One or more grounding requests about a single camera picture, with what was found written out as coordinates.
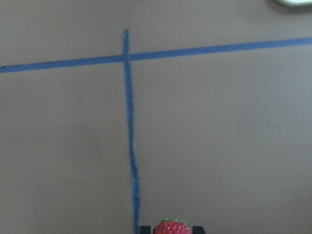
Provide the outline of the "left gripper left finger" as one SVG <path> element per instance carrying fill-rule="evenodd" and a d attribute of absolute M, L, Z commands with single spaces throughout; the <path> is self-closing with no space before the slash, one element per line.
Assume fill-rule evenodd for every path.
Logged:
<path fill-rule="evenodd" d="M 139 234 L 152 234 L 152 227 L 149 225 L 140 226 Z"/>

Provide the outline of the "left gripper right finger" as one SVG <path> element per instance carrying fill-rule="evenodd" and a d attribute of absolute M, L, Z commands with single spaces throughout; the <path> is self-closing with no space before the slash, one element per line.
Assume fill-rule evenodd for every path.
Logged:
<path fill-rule="evenodd" d="M 206 234 L 206 231 L 203 226 L 193 226 L 192 234 Z"/>

